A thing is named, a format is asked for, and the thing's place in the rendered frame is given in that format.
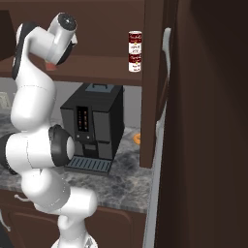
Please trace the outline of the black coffee machine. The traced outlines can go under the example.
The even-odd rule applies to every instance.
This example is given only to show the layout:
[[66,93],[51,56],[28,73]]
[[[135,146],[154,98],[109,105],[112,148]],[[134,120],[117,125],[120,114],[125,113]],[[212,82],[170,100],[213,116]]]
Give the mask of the black coffee machine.
[[108,175],[125,128],[123,87],[84,83],[60,110],[75,141],[75,155],[65,169]]

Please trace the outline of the red and white soup can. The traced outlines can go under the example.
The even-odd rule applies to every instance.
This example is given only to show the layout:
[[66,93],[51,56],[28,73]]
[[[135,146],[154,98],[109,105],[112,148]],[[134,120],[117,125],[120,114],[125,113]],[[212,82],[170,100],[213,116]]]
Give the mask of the red and white soup can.
[[130,54],[141,53],[141,32],[140,31],[129,32],[129,53]]
[[129,71],[131,73],[137,73],[141,70],[141,55],[130,54],[129,55]]

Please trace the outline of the dark brown wall cabinet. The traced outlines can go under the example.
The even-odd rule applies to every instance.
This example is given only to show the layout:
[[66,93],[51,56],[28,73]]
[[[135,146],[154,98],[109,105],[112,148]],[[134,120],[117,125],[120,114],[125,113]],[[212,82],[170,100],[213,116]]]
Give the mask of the dark brown wall cabinet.
[[[77,45],[68,60],[49,75],[59,81],[140,86],[139,165],[150,168],[155,126],[166,100],[166,59],[162,52],[168,17],[166,0],[0,0],[13,28],[23,21],[49,27],[59,13],[77,21]],[[129,32],[141,32],[141,70],[129,71]],[[11,75],[13,57],[0,61],[0,77]]]

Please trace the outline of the dark brown cabinet door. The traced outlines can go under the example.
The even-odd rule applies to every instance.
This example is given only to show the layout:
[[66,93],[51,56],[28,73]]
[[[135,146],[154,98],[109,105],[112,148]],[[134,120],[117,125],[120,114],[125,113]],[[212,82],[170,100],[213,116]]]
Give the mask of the dark brown cabinet door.
[[179,0],[156,248],[248,248],[248,0]]
[[0,10],[0,61],[14,55],[16,49],[16,35],[10,13]]

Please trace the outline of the dark brown base cabinets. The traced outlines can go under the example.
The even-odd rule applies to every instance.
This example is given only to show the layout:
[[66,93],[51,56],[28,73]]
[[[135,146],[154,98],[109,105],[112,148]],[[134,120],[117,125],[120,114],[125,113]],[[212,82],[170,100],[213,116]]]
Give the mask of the dark brown base cabinets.
[[[13,248],[50,248],[58,239],[57,216],[44,214],[31,202],[15,198],[16,192],[0,190],[0,209]],[[99,206],[85,219],[85,227],[99,248],[142,248],[146,215]]]

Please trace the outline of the pale grey wall socket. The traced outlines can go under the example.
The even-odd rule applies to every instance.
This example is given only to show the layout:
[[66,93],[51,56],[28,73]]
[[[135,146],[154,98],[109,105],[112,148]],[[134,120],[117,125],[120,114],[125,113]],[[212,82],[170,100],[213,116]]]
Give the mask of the pale grey wall socket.
[[11,102],[6,92],[0,92],[0,106],[2,109],[11,108]]

